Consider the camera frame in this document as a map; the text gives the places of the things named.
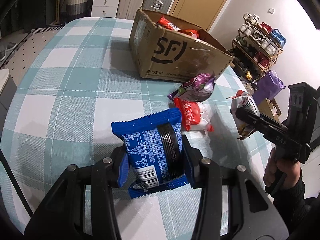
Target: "human hand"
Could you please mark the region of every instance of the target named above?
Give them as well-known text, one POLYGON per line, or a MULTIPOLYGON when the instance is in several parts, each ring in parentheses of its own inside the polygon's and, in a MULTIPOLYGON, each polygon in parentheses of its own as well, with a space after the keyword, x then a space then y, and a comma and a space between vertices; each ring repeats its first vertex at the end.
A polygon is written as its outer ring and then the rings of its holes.
POLYGON ((294 163, 289 160, 280 159, 275 161, 276 149, 273 148, 268 159, 268 164, 263 176, 263 182, 267 187, 275 181, 275 173, 277 168, 287 174, 281 190, 286 190, 294 187, 300 178, 300 162, 294 163))

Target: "black sleeve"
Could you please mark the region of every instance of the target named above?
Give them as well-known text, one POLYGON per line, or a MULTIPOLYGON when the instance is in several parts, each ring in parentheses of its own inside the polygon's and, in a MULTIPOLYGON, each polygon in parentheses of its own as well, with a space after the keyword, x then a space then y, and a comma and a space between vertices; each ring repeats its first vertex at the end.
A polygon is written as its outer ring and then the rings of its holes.
POLYGON ((273 204, 277 208, 289 234, 291 234, 301 223, 308 213, 308 206, 304 202, 304 183, 302 181, 302 171, 297 184, 288 190, 279 190, 272 197, 273 204))

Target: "sf logo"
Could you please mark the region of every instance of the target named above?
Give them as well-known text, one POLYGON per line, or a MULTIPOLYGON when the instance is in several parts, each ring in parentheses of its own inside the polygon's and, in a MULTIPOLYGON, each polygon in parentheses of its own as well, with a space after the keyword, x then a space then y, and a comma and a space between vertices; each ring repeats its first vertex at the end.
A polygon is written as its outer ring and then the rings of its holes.
POLYGON ((159 38, 158 43, 157 43, 157 45, 159 46, 159 49, 155 50, 154 53, 155 54, 162 54, 165 51, 164 56, 168 56, 169 52, 171 50, 177 51, 177 49, 180 49, 180 50, 178 50, 177 53, 175 53, 176 56, 173 59, 158 59, 156 57, 152 57, 151 58, 152 61, 154 61, 156 63, 161 63, 161 64, 168 64, 168 63, 173 63, 174 61, 177 61, 182 56, 182 54, 186 50, 187 43, 185 41, 183 41, 182 46, 181 46, 181 42, 179 42, 179 41, 172 40, 169 42, 169 44, 168 44, 168 41, 169 40, 165 37, 159 38))

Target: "cardboard box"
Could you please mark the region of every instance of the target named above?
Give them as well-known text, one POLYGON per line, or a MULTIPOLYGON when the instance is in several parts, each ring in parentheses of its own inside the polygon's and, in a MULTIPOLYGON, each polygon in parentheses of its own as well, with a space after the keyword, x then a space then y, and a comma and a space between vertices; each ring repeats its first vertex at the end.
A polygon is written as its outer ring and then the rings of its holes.
POLYGON ((270 102, 269 99, 264 99, 259 105, 258 109, 261 113, 265 114, 266 116, 276 120, 278 123, 280 123, 279 118, 276 115, 273 115, 271 109, 273 109, 273 104, 270 102))
POLYGON ((143 78, 185 82, 199 73, 218 78, 234 58, 201 27, 145 9, 137 10, 129 44, 143 78), (159 26, 156 23, 162 15, 182 30, 197 30, 202 40, 159 26))

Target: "blue snack package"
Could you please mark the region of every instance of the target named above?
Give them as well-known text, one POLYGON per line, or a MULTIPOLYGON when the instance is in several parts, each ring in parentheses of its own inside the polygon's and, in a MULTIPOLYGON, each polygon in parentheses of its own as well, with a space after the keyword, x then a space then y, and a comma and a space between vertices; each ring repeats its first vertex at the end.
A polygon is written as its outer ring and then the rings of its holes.
POLYGON ((170 108, 128 122, 111 123, 124 141, 129 164, 137 180, 129 187, 131 198, 187 184, 183 175, 181 112, 170 108))

